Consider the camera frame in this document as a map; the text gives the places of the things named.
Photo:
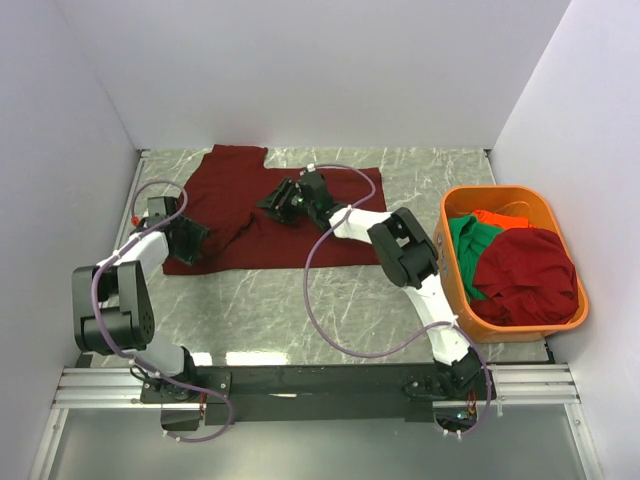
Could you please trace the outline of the dark red t-shirt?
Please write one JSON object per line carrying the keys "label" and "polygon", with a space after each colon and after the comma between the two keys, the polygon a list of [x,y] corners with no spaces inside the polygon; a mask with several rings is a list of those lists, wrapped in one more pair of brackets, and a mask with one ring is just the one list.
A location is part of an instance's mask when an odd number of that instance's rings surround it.
{"label": "dark red t-shirt", "polygon": [[[167,276],[194,276],[226,270],[299,269],[321,236],[321,230],[304,215],[293,226],[267,218],[256,205],[279,183],[298,176],[296,168],[266,168],[267,148],[215,145],[187,180],[184,214],[208,228],[201,257],[191,266],[175,258],[163,265]],[[387,210],[378,168],[361,170],[374,183],[375,196],[359,208]],[[355,204],[370,193],[369,183],[350,170],[322,169],[330,194]],[[316,251],[312,267],[379,265],[371,245],[356,240],[327,238]]]}

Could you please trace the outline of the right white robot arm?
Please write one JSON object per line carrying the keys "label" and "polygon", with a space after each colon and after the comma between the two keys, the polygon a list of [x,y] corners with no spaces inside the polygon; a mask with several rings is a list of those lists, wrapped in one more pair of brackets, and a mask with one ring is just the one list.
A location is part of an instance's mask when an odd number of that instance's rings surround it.
{"label": "right white robot arm", "polygon": [[[311,247],[303,270],[303,299],[311,324],[334,349],[343,354],[379,359],[393,355],[417,340],[428,336],[436,371],[436,385],[446,398],[460,399],[474,389],[474,382],[484,375],[491,379],[486,361],[477,347],[459,327],[441,284],[438,252],[415,216],[406,208],[394,212],[363,210],[360,205],[373,198],[377,187],[361,170],[354,172],[370,187],[369,193],[353,204],[340,203],[331,195],[323,174],[333,164],[304,167],[299,178],[283,179],[276,189],[257,203],[266,216],[282,224],[292,224],[305,215],[322,231]],[[336,343],[319,325],[310,303],[309,274],[311,263],[328,238],[354,240],[373,247],[387,279],[411,301],[422,328],[404,343],[378,353],[349,350]]]}

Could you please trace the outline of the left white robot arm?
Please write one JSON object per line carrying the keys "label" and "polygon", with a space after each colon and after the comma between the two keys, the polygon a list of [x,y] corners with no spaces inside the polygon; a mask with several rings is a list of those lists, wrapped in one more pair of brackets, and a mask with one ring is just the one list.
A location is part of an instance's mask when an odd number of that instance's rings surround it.
{"label": "left white robot arm", "polygon": [[193,266],[209,230],[184,214],[171,196],[147,201],[146,214],[127,243],[95,265],[72,273],[74,339],[83,353],[116,355],[148,376],[147,382],[176,401],[200,388],[188,349],[156,332],[147,280],[166,260]]}

